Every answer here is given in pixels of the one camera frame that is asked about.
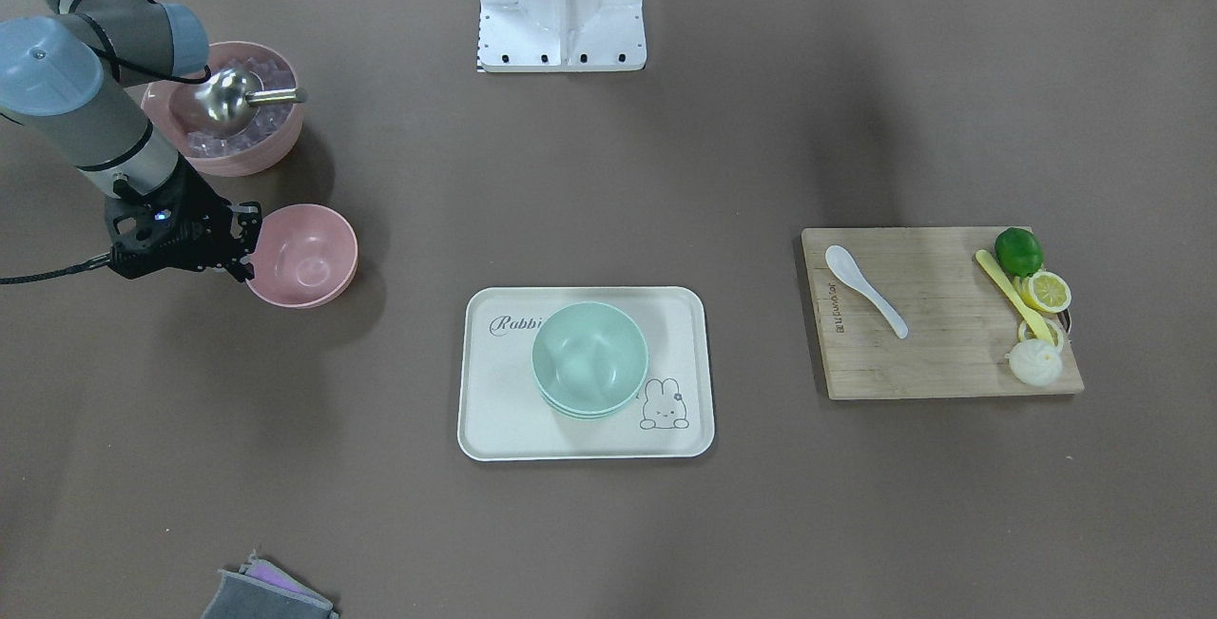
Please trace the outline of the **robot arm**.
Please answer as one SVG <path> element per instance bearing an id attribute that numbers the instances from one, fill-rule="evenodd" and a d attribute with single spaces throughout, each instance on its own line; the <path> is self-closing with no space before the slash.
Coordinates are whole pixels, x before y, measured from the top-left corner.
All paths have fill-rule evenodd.
<path id="1" fill-rule="evenodd" d="M 148 120 L 127 88 L 211 78 L 200 17 L 156 0 L 44 0 L 5 21 L 5 120 L 43 134 L 105 198 L 110 249 L 47 280 L 108 268 L 136 280 L 166 268 L 256 277 L 260 204 L 232 204 Z"/>

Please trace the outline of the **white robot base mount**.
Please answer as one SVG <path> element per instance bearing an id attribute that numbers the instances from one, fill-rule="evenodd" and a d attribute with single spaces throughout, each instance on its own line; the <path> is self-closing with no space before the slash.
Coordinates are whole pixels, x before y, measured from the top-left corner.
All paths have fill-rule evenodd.
<path id="1" fill-rule="evenodd" d="M 479 0 L 486 73 L 643 71 L 644 0 Z"/>

